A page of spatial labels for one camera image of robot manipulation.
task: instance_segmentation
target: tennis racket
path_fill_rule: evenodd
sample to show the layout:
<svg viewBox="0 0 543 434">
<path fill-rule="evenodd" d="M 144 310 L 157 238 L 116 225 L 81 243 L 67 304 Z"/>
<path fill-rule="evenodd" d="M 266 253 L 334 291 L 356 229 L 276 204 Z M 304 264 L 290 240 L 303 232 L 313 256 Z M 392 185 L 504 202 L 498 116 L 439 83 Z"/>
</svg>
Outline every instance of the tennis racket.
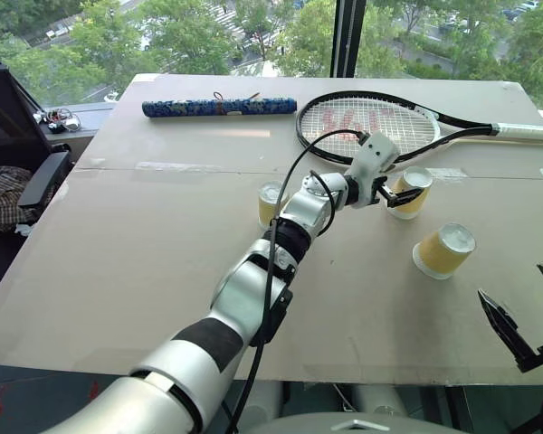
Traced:
<svg viewBox="0 0 543 434">
<path fill-rule="evenodd" d="M 459 128 L 441 136 L 439 123 Z M 402 163 L 451 140 L 467 136 L 496 136 L 543 141 L 543 127 L 479 123 L 453 118 L 406 99 L 378 92 L 348 90 L 322 95 L 298 113 L 296 131 L 304 146 L 335 129 L 382 132 L 396 143 Z M 310 152 L 324 159 L 349 165 L 358 151 L 357 137 L 338 134 L 322 140 Z"/>
</svg>

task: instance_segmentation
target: cup rim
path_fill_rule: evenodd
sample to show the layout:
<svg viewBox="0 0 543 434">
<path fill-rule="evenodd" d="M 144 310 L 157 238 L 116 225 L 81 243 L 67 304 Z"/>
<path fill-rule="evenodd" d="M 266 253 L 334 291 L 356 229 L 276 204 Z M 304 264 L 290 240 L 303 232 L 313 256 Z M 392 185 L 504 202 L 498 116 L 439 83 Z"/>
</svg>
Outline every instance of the cup rim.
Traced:
<svg viewBox="0 0 543 434">
<path fill-rule="evenodd" d="M 263 189 L 265 187 L 268 187 L 268 186 L 273 186 L 273 187 L 277 187 L 278 189 L 278 194 L 280 193 L 280 190 L 281 190 L 281 183 L 279 181 L 267 181 L 265 183 L 263 183 L 262 185 L 260 185 L 260 188 L 258 189 L 258 196 L 260 198 L 260 200 L 264 203 L 268 203 L 268 204 L 276 204 L 276 201 L 278 200 L 277 197 L 273 200 L 268 200 L 266 197 L 263 197 Z M 280 200 L 280 202 L 284 202 L 286 199 L 288 199 L 288 191 L 284 191 L 283 192 L 283 196 Z"/>
<path fill-rule="evenodd" d="M 466 232 L 466 234 L 471 238 L 472 240 L 472 248 L 469 250 L 455 250 L 454 247 L 451 247 L 447 244 L 446 240 L 443 239 L 443 230 L 446 230 L 449 226 L 455 226 L 458 227 L 458 229 Z M 452 253 L 457 255 L 468 255 L 469 253 L 473 252 L 477 248 L 477 241 L 474 239 L 474 236 L 472 235 L 471 231 L 469 231 L 467 228 L 462 226 L 460 223 L 457 222 L 449 222 L 443 225 L 441 229 L 438 230 L 438 239 L 439 242 L 448 250 L 450 250 Z"/>
<path fill-rule="evenodd" d="M 426 183 L 423 183 L 423 184 L 414 184 L 414 183 L 410 183 L 407 179 L 406 179 L 406 175 L 409 175 L 409 174 L 420 174 L 420 175 L 423 175 L 426 177 Z M 418 165 L 411 165 L 410 167 L 407 167 L 403 173 L 402 173 L 402 177 L 403 179 L 405 180 L 405 183 L 407 183 L 408 185 L 410 185 L 411 187 L 417 187 L 417 188 L 428 188 L 430 187 L 432 184 L 433 184 L 433 174 L 430 173 L 430 171 L 426 170 L 424 167 L 420 167 Z"/>
</svg>

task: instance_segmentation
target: window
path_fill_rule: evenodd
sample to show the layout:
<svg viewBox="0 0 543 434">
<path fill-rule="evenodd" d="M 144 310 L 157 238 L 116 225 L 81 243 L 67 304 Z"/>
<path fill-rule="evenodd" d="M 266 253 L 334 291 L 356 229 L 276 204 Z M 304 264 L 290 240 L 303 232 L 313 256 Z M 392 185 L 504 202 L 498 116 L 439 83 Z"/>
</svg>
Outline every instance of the window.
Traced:
<svg viewBox="0 0 543 434">
<path fill-rule="evenodd" d="M 356 76 L 517 81 L 543 109 L 543 2 L 368 1 Z"/>
<path fill-rule="evenodd" d="M 327 77 L 334 10 L 335 0 L 0 0 L 0 62 L 45 107 L 115 101 L 140 72 Z"/>
<path fill-rule="evenodd" d="M 171 72 L 510 80 L 543 109 L 543 1 L 0 0 L 0 61 L 45 107 Z"/>
</svg>

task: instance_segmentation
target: tabletop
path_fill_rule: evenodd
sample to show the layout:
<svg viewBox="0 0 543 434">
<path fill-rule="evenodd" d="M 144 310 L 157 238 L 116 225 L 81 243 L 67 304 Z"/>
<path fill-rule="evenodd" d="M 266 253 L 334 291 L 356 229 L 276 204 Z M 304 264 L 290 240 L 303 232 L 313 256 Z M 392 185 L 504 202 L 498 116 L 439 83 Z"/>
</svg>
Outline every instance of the tabletop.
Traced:
<svg viewBox="0 0 543 434">
<path fill-rule="evenodd" d="M 138 75 L 0 284 L 0 364 L 127 373 L 204 316 L 213 290 L 262 230 L 257 190 L 301 146 L 295 115 L 146 118 L 143 100 L 260 92 L 300 107 L 334 90 L 377 90 L 469 120 L 543 120 L 499 81 Z M 294 299 L 258 378 L 397 384 L 541 384 L 522 374 L 479 303 L 483 288 L 543 344 L 543 146 L 468 140 L 419 161 L 435 180 L 410 222 L 381 205 L 339 212 L 291 284 Z M 307 156 L 293 176 L 342 167 Z M 446 222 L 478 249 L 436 281 L 412 247 Z M 244 357 L 238 378 L 251 362 Z"/>
</svg>

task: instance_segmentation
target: black office chair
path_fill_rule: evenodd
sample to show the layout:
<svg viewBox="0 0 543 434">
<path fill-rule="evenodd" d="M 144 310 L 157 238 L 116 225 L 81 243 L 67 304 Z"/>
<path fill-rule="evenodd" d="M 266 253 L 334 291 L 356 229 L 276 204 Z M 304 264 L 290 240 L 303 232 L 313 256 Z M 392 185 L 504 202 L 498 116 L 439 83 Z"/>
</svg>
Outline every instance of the black office chair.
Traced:
<svg viewBox="0 0 543 434">
<path fill-rule="evenodd" d="M 39 212 L 46 207 L 52 189 L 71 169 L 70 149 L 66 145 L 48 144 L 10 72 L 3 65 L 0 65 L 1 165 L 22 167 L 33 174 L 18 206 Z M 13 232 L 0 233 L 0 280 L 24 240 L 25 237 Z"/>
</svg>

